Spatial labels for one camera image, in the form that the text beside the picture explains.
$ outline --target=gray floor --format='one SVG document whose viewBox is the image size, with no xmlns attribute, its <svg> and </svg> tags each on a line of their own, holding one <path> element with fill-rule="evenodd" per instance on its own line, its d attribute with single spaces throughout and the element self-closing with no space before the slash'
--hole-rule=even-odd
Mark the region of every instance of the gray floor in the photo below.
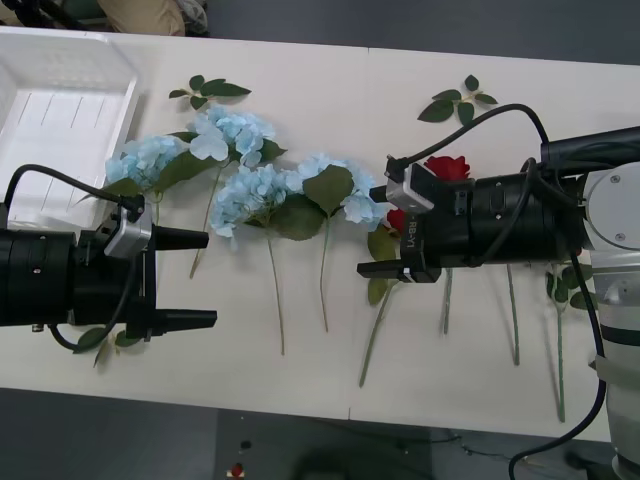
<svg viewBox="0 0 640 480">
<path fill-rule="evenodd" d="M 506 477 L 506 457 L 544 441 L 3 389 L 0 412 L 2 480 L 224 480 L 236 462 L 247 480 L 336 478 L 308 474 L 318 466 L 350 480 L 494 480 Z M 453 433 L 461 440 L 426 443 Z M 571 442 L 537 455 L 518 480 L 584 478 L 564 464 L 567 450 L 613 456 L 610 445 Z"/>
<path fill-rule="evenodd" d="M 212 37 L 640 65 L 637 0 L 208 0 Z"/>
</svg>

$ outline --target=light blue hydrangea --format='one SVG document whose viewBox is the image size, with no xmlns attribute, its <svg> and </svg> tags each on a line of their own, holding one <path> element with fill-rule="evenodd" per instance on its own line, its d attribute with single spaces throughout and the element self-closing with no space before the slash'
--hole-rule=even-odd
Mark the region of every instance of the light blue hydrangea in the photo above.
<svg viewBox="0 0 640 480">
<path fill-rule="evenodd" d="M 187 148 L 185 142 L 171 135 L 127 142 L 122 158 L 116 155 L 107 160 L 107 181 L 115 183 L 123 178 L 131 178 L 143 189 L 150 188 L 158 180 L 162 169 Z"/>
<path fill-rule="evenodd" d="M 241 165 L 216 194 L 211 227 L 216 234 L 233 239 L 238 223 L 280 205 L 287 193 L 284 174 L 276 172 L 273 165 L 253 171 Z"/>
<path fill-rule="evenodd" d="M 297 170 L 285 172 L 285 184 L 291 192 L 302 193 L 302 182 L 317 176 L 329 165 L 344 167 L 353 176 L 353 191 L 341 203 L 347 220 L 364 223 L 369 231 L 375 230 L 389 211 L 389 206 L 371 200 L 369 190 L 376 186 L 375 178 L 355 162 L 334 160 L 324 153 L 315 154 L 302 162 Z"/>
<path fill-rule="evenodd" d="M 272 140 L 275 137 L 273 126 L 260 117 L 252 113 L 229 113 L 219 105 L 210 108 L 206 113 L 196 114 L 194 122 L 188 126 L 188 129 L 200 136 L 209 135 L 207 139 L 199 140 L 200 137 L 197 137 L 191 142 L 193 148 L 193 143 L 199 140 L 196 147 L 198 149 L 207 148 L 207 146 L 213 149 L 210 136 L 214 130 L 220 132 L 220 134 L 215 133 L 216 141 L 222 140 L 227 145 L 233 145 L 241 155 L 240 163 L 250 168 L 258 165 L 262 160 L 260 149 L 264 146 L 264 140 Z M 208 150 L 199 150 L 198 153 L 208 153 Z"/>
<path fill-rule="evenodd" d="M 199 134 L 191 140 L 189 146 L 194 157 L 200 160 L 208 157 L 225 160 L 229 156 L 229 145 L 225 142 L 222 131 L 209 121 L 207 115 L 197 113 L 189 130 Z"/>
</svg>

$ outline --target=white plastic tray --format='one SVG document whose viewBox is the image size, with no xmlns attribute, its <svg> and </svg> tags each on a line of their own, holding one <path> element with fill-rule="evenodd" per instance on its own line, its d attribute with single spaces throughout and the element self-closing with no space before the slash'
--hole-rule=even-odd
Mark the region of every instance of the white plastic tray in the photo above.
<svg viewBox="0 0 640 480">
<path fill-rule="evenodd" d="M 102 187 L 125 140 L 137 73 L 100 34 L 0 27 L 0 196 L 20 165 L 55 168 Z M 22 177 L 14 228 L 88 228 L 100 202 L 39 173 Z"/>
</svg>

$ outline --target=small red object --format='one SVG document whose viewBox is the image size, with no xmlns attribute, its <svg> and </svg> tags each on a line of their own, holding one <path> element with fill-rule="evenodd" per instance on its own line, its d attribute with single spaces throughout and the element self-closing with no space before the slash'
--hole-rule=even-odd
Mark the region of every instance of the small red object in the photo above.
<svg viewBox="0 0 640 480">
<path fill-rule="evenodd" d="M 438 178 L 449 182 L 469 178 L 471 168 L 464 157 L 429 157 L 424 165 Z M 387 213 L 387 222 L 401 234 L 404 230 L 404 215 L 402 210 L 391 210 Z"/>
<path fill-rule="evenodd" d="M 404 228 L 404 212 L 402 210 L 390 210 L 389 213 L 387 213 L 387 222 L 402 233 L 402 229 Z"/>
<path fill-rule="evenodd" d="M 241 463 L 236 463 L 231 468 L 231 476 L 233 478 L 241 478 L 243 473 L 244 473 L 244 468 L 242 467 Z"/>
<path fill-rule="evenodd" d="M 464 157 L 429 157 L 424 163 L 438 178 L 448 182 L 469 177 L 469 169 Z"/>
</svg>

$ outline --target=white table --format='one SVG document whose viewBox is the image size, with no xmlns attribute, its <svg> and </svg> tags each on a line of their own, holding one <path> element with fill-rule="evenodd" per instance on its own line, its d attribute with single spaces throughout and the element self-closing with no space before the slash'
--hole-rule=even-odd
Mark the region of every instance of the white table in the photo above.
<svg viewBox="0 0 640 480">
<path fill-rule="evenodd" d="M 289 149 L 279 165 L 312 152 L 350 157 L 382 181 L 385 155 L 407 155 L 458 127 L 418 122 L 432 95 L 473 73 L 502 104 L 531 106 L 552 139 L 639 123 L 634 94 L 640 69 L 538 60 L 314 45 L 118 35 L 113 41 L 143 76 L 144 96 L 131 137 L 184 128 L 192 112 L 168 92 L 195 74 L 224 77 L 253 90 L 234 108 L 272 121 Z M 538 156 L 523 115 L 494 119 L 442 154 L 466 155 L 476 177 L 517 171 Z M 199 229 L 210 180 L 176 187 L 161 223 Z M 246 228 L 240 251 L 211 237 L 193 280 L 193 252 L 162 255 L 160 307 L 217 309 L 211 330 L 172 333 L 142 351 L 112 357 L 106 368 L 70 355 L 48 335 L 4 328 L 0 386 L 330 418 L 397 422 L 558 436 L 590 408 L 594 347 L 586 315 L 566 315 L 567 421 L 557 420 L 551 362 L 556 324 L 540 269 L 516 266 L 522 364 L 511 359 L 511 319 L 504 267 L 455 272 L 450 333 L 440 334 L 443 284 L 405 286 L 394 294 L 378 336 L 367 383 L 357 379 L 376 315 L 367 282 L 366 232 L 336 222 L 325 279 L 330 333 L 318 292 L 322 238 L 278 240 L 287 354 L 279 353 L 277 309 L 267 246 Z M 582 438 L 609 439 L 604 412 Z"/>
</svg>

